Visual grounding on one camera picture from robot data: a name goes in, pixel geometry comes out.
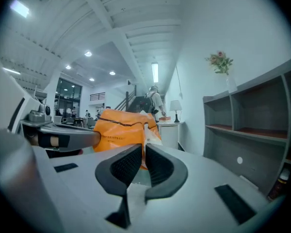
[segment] flower bouquet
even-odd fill
[[[205,58],[210,61],[212,67],[215,67],[215,73],[225,73],[228,75],[229,66],[232,65],[233,59],[227,58],[225,53],[218,51],[217,54],[211,54],[210,58]]]

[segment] linear light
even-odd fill
[[[20,75],[20,72],[3,67],[4,70]]]
[[[87,57],[91,57],[92,53],[90,51],[87,51],[84,55],[87,56]]]
[[[158,83],[159,81],[159,63],[153,62],[152,64],[153,82]]]
[[[20,15],[22,15],[25,18],[29,14],[29,9],[24,4],[19,2],[18,0],[14,0],[12,2],[12,4],[10,5],[10,8],[12,10],[16,11],[17,13],[19,13]]]

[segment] orange plastic bag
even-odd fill
[[[101,140],[94,151],[107,151],[128,144],[138,143],[141,143],[142,147],[144,147],[146,139],[145,124],[148,124],[149,129],[161,139],[156,122],[151,114],[142,115],[106,109],[94,128],[94,131],[101,134]]]

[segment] white round table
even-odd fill
[[[163,146],[178,149],[178,125],[184,122],[158,122]]]

